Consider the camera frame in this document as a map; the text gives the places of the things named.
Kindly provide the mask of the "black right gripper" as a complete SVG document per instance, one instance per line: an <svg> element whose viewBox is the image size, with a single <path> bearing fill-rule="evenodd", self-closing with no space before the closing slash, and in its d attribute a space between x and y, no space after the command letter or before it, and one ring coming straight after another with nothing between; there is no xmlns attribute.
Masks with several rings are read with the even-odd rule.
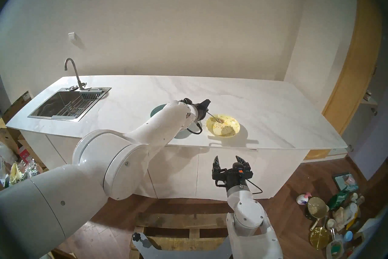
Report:
<svg viewBox="0 0 388 259"><path fill-rule="evenodd" d="M238 168L245 169L248 163L241 157L236 155ZM227 191L234 186L246 186L246 180L253 177L252 171L241 171L234 169L221 169L218 156L215 157L212 166L212 179L215 181L216 187L225 188Z"/></svg>

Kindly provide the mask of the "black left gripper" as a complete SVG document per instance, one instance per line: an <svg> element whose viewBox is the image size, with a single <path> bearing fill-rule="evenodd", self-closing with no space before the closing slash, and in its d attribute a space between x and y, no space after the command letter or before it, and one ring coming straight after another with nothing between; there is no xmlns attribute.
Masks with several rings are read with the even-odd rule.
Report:
<svg viewBox="0 0 388 259"><path fill-rule="evenodd" d="M210 105L211 101L209 99L204 100L201 103L193 104L197 111L197 120L203 120L208 112L208 107Z"/></svg>

